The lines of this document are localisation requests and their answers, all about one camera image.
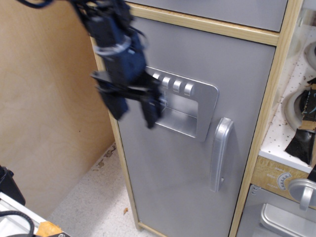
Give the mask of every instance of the ice dispenser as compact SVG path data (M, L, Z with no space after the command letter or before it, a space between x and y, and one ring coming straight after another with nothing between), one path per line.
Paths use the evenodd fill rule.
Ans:
M150 75L161 81L163 115L156 124L198 141L205 141L218 98L210 84L148 67Z

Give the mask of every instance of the black cable bundle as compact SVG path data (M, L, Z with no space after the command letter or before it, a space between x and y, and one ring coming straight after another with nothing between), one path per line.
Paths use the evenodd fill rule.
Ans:
M40 3L31 3L31 2L26 1L26 0L17 0L17 1L22 3L25 6L39 9L39 8L43 8L43 7L50 5L54 0L44 0L43 2L40 2Z
M30 224L30 231L26 237L33 237L34 236L34 234L33 234L34 233L34 223L29 216L27 216L26 214L24 214L23 212L20 212L20 211L1 211L0 212L0 217L11 216L11 215L21 216L24 219L26 219L28 221L28 223Z

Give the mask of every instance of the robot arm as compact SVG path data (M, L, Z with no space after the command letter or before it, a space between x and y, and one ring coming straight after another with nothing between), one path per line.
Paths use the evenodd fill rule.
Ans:
M39 4L19 2L33 8L42 8L53 0ZM94 51L102 57L107 70L93 72L98 91L114 116L119 120L128 110L127 99L141 103L147 127L152 128L161 117L162 106L158 86L160 82L146 73L142 32L130 25L133 17L123 0L68 0L80 21L95 38Z

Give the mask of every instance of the oven door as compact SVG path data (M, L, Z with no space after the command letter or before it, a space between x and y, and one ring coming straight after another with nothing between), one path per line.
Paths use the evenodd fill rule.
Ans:
M316 210L251 185L237 237L314 237Z

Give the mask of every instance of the countertop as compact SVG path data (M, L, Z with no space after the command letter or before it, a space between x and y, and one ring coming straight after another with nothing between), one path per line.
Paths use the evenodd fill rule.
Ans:
M289 96L300 89L306 88L308 86L307 81L316 77L316 71L308 64L305 58L306 46L315 41L316 27L312 27L259 152L259 155L262 157L306 173L310 173L312 167L284 151L295 135L295 131L292 130L285 120L284 107Z

